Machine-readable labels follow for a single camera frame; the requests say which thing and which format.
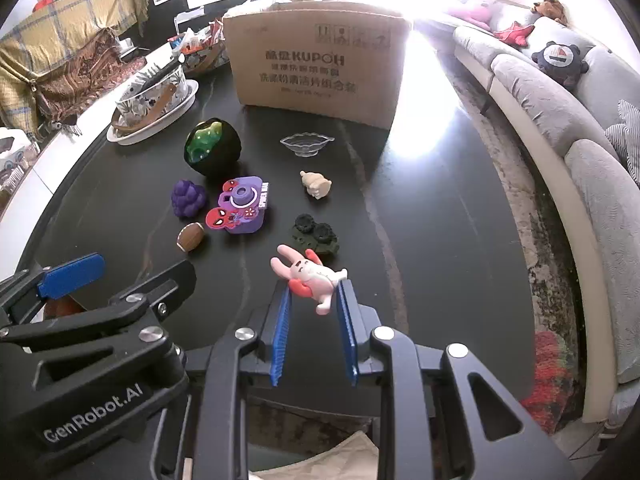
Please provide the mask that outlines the dark round sailboat cushion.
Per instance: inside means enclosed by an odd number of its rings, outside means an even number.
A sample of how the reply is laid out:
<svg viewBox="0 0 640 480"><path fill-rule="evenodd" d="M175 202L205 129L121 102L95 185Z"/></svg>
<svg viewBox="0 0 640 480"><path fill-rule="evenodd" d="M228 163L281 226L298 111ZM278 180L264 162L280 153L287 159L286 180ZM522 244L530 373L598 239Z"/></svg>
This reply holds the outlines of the dark round sailboat cushion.
<svg viewBox="0 0 640 480"><path fill-rule="evenodd" d="M576 89L579 79L589 70L577 44L557 44L549 41L538 52L532 54L538 68L568 91Z"/></svg>

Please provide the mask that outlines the yellow plaid blanket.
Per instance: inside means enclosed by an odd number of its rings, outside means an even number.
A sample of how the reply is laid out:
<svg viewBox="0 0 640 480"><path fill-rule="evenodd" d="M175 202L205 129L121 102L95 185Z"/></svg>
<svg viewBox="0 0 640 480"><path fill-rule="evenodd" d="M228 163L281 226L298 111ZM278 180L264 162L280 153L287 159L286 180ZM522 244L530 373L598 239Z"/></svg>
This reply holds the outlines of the yellow plaid blanket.
<svg viewBox="0 0 640 480"><path fill-rule="evenodd" d="M1 120L34 134L30 83L69 61L102 29L119 36L149 18L150 0L56 0L1 38Z"/></svg>

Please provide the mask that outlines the pink rabbit figurine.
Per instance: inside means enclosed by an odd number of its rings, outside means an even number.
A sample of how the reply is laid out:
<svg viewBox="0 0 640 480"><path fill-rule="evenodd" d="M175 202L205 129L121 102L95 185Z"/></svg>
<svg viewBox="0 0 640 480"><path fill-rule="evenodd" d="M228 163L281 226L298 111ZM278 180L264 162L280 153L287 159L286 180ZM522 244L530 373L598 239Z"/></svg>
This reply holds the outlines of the pink rabbit figurine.
<svg viewBox="0 0 640 480"><path fill-rule="evenodd" d="M288 264L283 263L279 257L272 257L270 266L273 272L288 283L288 288L294 295L314 300L318 315L327 315L331 309L333 293L338 283L348 278L348 271L334 271L325 266L312 249L306 249L301 254L293 247L281 244L277 247L277 252L288 260Z"/></svg>

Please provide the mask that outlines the brown toy football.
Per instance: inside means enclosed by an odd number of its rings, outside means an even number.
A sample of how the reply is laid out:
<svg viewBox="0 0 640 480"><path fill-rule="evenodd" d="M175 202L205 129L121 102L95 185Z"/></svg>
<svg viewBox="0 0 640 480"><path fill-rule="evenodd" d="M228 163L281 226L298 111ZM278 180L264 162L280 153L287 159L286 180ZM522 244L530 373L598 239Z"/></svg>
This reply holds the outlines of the brown toy football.
<svg viewBox="0 0 640 480"><path fill-rule="evenodd" d="M184 226L179 232L176 244L180 250L192 252L204 240L205 231L200 222L192 222Z"/></svg>

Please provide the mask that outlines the red star plush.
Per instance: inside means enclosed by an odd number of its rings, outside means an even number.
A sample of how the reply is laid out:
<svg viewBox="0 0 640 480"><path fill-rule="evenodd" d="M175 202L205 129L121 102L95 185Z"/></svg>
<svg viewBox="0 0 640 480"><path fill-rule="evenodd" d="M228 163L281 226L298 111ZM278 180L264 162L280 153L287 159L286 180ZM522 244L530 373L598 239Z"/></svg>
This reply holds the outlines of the red star plush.
<svg viewBox="0 0 640 480"><path fill-rule="evenodd" d="M534 29L534 24L522 25L514 21L508 28L494 32L494 36L508 46L526 48L528 46L527 38Z"/></svg>

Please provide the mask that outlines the purple grape toy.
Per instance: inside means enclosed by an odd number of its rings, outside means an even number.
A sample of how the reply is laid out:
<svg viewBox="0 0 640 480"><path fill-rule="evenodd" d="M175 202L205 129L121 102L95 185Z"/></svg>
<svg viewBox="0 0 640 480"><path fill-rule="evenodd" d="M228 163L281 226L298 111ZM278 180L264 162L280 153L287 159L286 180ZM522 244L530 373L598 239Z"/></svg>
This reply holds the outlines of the purple grape toy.
<svg viewBox="0 0 640 480"><path fill-rule="evenodd" d="M206 205L205 188L190 180L179 180L171 191L172 211L178 218L194 218Z"/></svg>

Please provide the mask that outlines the quilted beige cushion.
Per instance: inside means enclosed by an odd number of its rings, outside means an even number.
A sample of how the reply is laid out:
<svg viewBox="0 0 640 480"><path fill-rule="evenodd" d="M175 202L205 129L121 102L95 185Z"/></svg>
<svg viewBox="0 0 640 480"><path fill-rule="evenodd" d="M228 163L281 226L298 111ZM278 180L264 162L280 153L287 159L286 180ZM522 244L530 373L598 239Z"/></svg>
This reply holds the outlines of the quilted beige cushion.
<svg viewBox="0 0 640 480"><path fill-rule="evenodd" d="M251 472L262 480L375 480L378 478L378 447L363 431L357 431L329 451L301 462Z"/></svg>

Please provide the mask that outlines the clear leaf-shaped dish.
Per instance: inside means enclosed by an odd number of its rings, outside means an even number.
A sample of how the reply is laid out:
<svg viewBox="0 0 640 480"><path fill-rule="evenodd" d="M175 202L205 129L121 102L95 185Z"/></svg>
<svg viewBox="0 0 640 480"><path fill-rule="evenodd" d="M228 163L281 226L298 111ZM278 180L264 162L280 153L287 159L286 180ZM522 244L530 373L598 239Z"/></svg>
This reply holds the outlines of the clear leaf-shaped dish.
<svg viewBox="0 0 640 480"><path fill-rule="evenodd" d="M295 156L309 158L317 156L322 148L334 141L333 136L315 132L294 133L280 140L280 143Z"/></svg>

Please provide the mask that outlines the beige small figurine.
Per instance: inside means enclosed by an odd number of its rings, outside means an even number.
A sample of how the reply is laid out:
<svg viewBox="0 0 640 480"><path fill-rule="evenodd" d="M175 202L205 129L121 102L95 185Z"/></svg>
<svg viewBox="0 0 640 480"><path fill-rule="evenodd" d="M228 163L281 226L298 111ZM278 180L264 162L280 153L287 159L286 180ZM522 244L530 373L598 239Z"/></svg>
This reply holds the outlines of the beige small figurine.
<svg viewBox="0 0 640 480"><path fill-rule="evenodd" d="M332 181L326 178L323 174L311 171L301 171L299 175L307 194L316 200L325 198L331 191Z"/></svg>

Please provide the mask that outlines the white oval plate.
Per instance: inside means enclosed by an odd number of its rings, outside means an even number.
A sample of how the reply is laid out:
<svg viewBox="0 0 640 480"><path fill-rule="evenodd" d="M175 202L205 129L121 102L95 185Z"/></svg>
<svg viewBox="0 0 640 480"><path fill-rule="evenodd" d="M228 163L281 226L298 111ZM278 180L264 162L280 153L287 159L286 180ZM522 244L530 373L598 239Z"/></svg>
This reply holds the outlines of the white oval plate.
<svg viewBox="0 0 640 480"><path fill-rule="evenodd" d="M137 132L127 134L126 136L116 136L114 127L109 126L106 130L106 140L121 146L134 145L149 139L151 136L155 136L157 133L160 133L162 130L172 125L180 117L186 114L188 110L190 110L195 101L196 92L198 92L198 88L200 88L200 85L194 79L188 79L186 84L189 89L188 95L183 102L171 112L161 118L158 118L155 122L152 122L151 125L146 126Z"/></svg>

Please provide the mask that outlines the green ball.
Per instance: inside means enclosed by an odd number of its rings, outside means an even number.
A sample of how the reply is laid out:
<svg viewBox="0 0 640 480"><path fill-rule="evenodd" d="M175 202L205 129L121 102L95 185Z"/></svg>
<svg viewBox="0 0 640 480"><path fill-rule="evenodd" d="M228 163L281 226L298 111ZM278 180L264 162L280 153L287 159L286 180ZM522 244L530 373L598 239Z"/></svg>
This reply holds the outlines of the green ball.
<svg viewBox="0 0 640 480"><path fill-rule="evenodd" d="M189 133L183 148L183 159L204 177L219 176L240 159L241 139L228 122L213 117L200 122Z"/></svg>

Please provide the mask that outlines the purple spider-man toy camera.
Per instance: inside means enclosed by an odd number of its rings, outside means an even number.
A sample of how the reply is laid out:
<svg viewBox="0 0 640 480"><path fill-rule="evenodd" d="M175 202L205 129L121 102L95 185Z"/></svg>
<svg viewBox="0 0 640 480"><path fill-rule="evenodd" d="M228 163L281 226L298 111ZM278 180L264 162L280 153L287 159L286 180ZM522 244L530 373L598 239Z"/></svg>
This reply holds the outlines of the purple spider-man toy camera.
<svg viewBox="0 0 640 480"><path fill-rule="evenodd" d="M205 216L211 230L230 234L252 234L262 228L268 206L269 183L260 177L238 177L227 181L218 205Z"/></svg>

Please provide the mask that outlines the striped star cushion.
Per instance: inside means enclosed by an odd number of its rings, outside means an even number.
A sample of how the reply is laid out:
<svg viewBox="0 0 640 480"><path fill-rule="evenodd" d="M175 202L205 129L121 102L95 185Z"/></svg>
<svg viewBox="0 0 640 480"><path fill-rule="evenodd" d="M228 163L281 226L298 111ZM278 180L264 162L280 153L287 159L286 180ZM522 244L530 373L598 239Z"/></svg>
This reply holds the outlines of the striped star cushion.
<svg viewBox="0 0 640 480"><path fill-rule="evenodd" d="M617 110L620 122L608 127L605 136L631 179L640 186L640 112L625 100L618 101Z"/></svg>

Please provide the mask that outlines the green toy truck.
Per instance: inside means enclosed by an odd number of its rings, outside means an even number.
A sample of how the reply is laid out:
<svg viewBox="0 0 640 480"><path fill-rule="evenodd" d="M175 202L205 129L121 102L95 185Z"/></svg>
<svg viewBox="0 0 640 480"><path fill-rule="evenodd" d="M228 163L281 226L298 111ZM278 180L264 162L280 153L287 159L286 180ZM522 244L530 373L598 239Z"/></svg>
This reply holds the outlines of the green toy truck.
<svg viewBox="0 0 640 480"><path fill-rule="evenodd" d="M336 256L340 250L338 237L331 226L317 222L310 214L296 217L291 229L294 245L303 252L313 250L318 256Z"/></svg>

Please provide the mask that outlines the cardboard box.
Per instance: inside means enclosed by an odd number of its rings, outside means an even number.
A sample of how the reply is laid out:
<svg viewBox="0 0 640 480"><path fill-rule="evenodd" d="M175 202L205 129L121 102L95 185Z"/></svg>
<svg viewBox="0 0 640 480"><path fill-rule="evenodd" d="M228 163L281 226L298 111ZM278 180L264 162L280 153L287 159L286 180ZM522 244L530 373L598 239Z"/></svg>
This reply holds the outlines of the cardboard box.
<svg viewBox="0 0 640 480"><path fill-rule="evenodd" d="M410 32L401 15L340 0L256 0L222 24L242 104L392 125Z"/></svg>

